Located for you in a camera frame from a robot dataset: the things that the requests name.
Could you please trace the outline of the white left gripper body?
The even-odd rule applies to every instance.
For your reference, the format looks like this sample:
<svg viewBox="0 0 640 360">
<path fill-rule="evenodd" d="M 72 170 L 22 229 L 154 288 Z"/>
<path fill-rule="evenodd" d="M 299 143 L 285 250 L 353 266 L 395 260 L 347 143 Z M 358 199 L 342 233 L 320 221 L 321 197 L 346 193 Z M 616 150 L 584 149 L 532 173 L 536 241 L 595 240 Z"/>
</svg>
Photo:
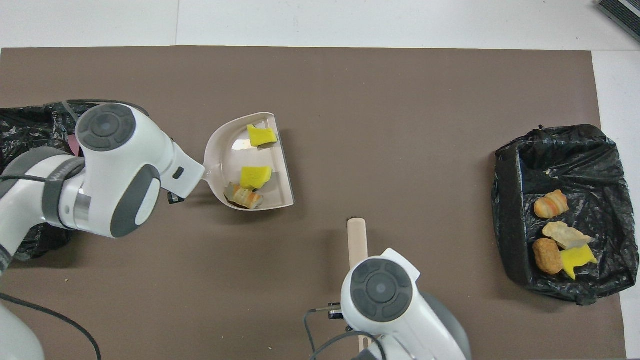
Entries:
<svg viewBox="0 0 640 360">
<path fill-rule="evenodd" d="M 205 168 L 191 158 L 174 141 L 170 141 L 161 155 L 161 187 L 179 198 L 186 199 L 202 180 Z"/>
</svg>

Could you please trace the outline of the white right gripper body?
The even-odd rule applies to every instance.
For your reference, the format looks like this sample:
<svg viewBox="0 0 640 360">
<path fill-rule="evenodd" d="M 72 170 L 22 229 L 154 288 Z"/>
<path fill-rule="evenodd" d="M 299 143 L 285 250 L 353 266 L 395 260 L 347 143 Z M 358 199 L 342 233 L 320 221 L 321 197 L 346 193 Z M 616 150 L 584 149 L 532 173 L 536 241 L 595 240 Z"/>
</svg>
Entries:
<svg viewBox="0 0 640 360">
<path fill-rule="evenodd" d="M 421 276 L 421 272 L 405 256 L 393 248 L 387 248 L 382 254 L 370 256 L 369 259 L 394 262 L 407 273 L 412 283 L 416 283 Z"/>
</svg>

